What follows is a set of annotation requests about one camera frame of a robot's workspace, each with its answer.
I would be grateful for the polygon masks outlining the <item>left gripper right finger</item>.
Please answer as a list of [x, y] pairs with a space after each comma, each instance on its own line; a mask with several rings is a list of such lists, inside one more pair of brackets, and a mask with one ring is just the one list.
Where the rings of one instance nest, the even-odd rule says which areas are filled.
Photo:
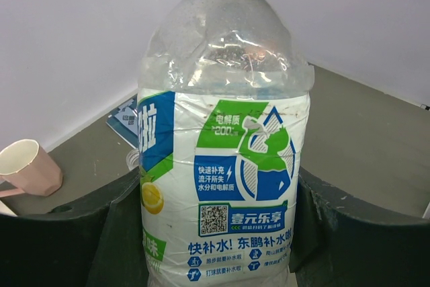
[[289, 269], [299, 286], [428, 286], [429, 220], [360, 200], [301, 168]]

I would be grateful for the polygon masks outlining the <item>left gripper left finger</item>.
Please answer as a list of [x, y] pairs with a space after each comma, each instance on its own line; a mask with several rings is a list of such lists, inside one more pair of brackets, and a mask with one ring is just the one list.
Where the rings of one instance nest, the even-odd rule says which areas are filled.
[[137, 169], [46, 214], [1, 215], [2, 286], [146, 286]]

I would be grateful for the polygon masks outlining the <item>small blue-cap water bottle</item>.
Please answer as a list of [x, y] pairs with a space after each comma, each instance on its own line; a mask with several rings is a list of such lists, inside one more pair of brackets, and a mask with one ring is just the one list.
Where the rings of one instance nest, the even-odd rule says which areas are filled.
[[149, 286], [285, 286], [314, 68], [266, 0], [182, 0], [138, 82]]

